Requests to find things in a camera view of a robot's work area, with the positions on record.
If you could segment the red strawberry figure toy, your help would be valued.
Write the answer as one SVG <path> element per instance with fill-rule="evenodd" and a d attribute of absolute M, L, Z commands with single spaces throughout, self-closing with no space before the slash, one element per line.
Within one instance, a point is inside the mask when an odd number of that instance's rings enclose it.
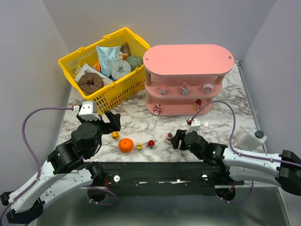
<path fill-rule="evenodd" d="M 154 145 L 155 145 L 155 141 L 154 140 L 149 140 L 146 146 L 148 148 L 152 149 L 154 147 Z"/>

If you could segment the pink bear donut toy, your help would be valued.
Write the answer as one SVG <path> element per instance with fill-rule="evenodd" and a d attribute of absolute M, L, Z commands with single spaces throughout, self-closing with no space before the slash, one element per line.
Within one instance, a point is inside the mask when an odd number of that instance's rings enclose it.
<path fill-rule="evenodd" d="M 196 102 L 195 102 L 195 104 L 194 104 L 194 106 L 193 106 L 194 110 L 197 112 L 197 111 L 199 111 L 202 107 L 203 107 L 203 105 L 202 105 L 202 100 L 201 100 L 201 99 L 197 99 Z"/>

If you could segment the pink bear strawberry toy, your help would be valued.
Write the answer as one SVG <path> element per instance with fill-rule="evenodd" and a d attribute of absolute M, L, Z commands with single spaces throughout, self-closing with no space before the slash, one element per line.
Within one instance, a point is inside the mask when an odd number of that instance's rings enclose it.
<path fill-rule="evenodd" d="M 155 104 L 153 112 L 155 115 L 159 115 L 162 113 L 162 105 L 161 104 Z"/>

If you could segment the white ring pink figure toy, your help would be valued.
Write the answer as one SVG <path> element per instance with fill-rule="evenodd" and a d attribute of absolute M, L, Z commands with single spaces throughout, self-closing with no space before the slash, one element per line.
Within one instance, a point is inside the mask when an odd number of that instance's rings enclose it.
<path fill-rule="evenodd" d="M 214 91 L 214 86 L 210 83 L 204 84 L 202 87 L 202 92 L 206 95 L 211 94 Z"/>

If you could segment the pink round planet toy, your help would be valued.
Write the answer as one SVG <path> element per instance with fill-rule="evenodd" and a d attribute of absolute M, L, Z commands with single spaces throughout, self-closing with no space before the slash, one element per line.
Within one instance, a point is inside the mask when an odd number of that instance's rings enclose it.
<path fill-rule="evenodd" d="M 166 95 L 167 93 L 170 92 L 170 89 L 167 85 L 160 85 L 160 86 L 158 86 L 158 88 L 159 88 L 160 95 L 164 96 L 164 95 Z"/>

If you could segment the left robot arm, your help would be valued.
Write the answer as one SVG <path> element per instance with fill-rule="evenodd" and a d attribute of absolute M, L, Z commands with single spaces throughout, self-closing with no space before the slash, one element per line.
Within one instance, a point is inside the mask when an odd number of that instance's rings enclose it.
<path fill-rule="evenodd" d="M 109 122 L 96 113 L 77 114 L 80 125 L 70 140 L 59 144 L 38 172 L 22 187 L 0 196 L 2 213 L 10 224 L 28 225 L 47 205 L 82 187 L 106 184 L 107 175 L 99 162 L 89 162 L 102 145 L 102 136 L 120 131 L 120 114 L 106 111 Z"/>

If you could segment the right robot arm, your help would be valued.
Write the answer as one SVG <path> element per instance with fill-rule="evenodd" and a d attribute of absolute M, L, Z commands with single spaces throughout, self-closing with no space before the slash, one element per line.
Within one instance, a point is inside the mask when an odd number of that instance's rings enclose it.
<path fill-rule="evenodd" d="M 181 129 L 170 141 L 173 149 L 189 150 L 209 165 L 226 168 L 233 181 L 273 184 L 290 194 L 301 194 L 301 160 L 292 151 L 264 154 L 232 150 L 227 145 L 207 142 L 195 131 L 188 133 Z"/>

